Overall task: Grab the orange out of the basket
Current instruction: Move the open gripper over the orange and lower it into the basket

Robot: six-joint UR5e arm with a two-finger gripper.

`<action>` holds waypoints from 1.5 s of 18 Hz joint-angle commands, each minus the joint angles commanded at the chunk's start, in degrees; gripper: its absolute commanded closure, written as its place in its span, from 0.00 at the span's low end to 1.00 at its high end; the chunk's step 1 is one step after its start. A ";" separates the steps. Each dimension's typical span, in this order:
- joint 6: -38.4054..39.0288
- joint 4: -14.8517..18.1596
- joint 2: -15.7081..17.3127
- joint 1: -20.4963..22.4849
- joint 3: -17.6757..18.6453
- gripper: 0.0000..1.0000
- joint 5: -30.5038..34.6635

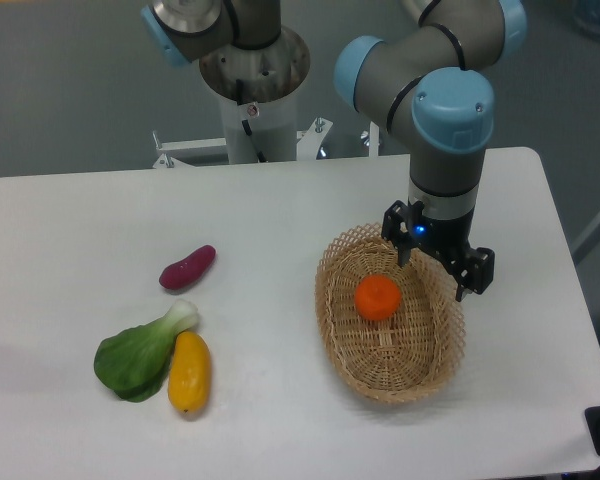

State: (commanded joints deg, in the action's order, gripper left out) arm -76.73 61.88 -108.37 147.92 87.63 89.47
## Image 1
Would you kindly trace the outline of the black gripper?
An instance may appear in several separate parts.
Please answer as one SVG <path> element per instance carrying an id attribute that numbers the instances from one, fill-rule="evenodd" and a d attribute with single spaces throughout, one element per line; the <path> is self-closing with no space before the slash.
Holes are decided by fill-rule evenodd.
<path id="1" fill-rule="evenodd" d="M 410 196 L 407 204 L 397 200 L 385 211 L 381 237 L 394 247 L 400 267 L 418 248 L 445 261 L 457 284 L 455 300 L 461 302 L 468 294 L 483 294 L 494 278 L 495 252 L 469 243 L 474 210 L 475 196 L 469 193 Z"/>

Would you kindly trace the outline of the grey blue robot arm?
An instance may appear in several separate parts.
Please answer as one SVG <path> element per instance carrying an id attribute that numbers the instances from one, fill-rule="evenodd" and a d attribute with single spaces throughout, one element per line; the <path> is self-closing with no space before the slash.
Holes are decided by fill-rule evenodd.
<path id="1" fill-rule="evenodd" d="M 481 294 L 495 255 L 469 242 L 494 93 L 482 70 L 524 42 L 518 1 L 413 1 L 418 28 L 389 43 L 352 40 L 333 83 L 355 111 L 410 151 L 408 198 L 385 213 L 381 235 L 405 264 L 413 250 L 437 260 L 456 294 Z M 294 160 L 296 119 L 286 106 L 305 82 L 310 55 L 281 20 L 277 1 L 154 1 L 141 18 L 166 59 L 197 63 L 229 107 L 224 119 L 232 163 Z"/>

